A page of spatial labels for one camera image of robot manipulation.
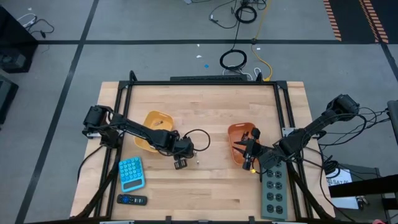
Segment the wooden tabletop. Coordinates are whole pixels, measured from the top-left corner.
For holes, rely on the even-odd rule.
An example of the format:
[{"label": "wooden tabletop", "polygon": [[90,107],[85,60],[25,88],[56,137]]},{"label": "wooden tabletop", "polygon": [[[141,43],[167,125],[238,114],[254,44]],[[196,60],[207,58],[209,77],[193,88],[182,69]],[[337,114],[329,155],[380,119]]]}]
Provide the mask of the wooden tabletop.
[{"label": "wooden tabletop", "polygon": [[[288,82],[294,120],[297,127],[312,121],[307,96],[302,82]],[[118,83],[104,82],[98,104],[113,107]],[[123,111],[124,96],[120,113]],[[287,113],[283,93],[280,91]],[[164,220],[171,215],[173,220],[248,220],[254,216],[261,220],[261,184],[258,174],[252,174],[236,165],[228,142],[228,127],[231,124],[251,122],[261,131],[260,143],[271,146],[281,138],[279,120],[272,86],[133,86],[128,118],[143,123],[148,112],[161,111],[174,119],[174,129],[181,135],[200,128],[209,132],[210,147],[189,159],[188,167],[174,169],[172,157],[145,151],[134,144],[134,137],[126,135],[122,159],[140,156],[144,166],[146,186],[131,192],[148,197],[146,206],[120,205],[114,202],[112,219],[115,220]],[[206,146],[203,133],[190,135],[196,148]],[[99,139],[88,140],[85,156],[94,151]],[[318,149],[316,140],[309,147]],[[71,215],[79,213],[90,201],[100,182],[105,150],[88,159],[81,170]],[[321,163],[316,152],[305,149],[305,158]],[[320,168],[304,163],[307,185],[320,205],[332,216],[333,207],[325,200],[320,190]],[[325,175],[323,189],[330,198]],[[298,189],[302,216],[305,217],[302,193]],[[288,186],[288,217],[294,220],[294,211]],[[116,195],[121,194],[120,180]],[[101,214],[105,214],[109,192],[104,194]]]}]

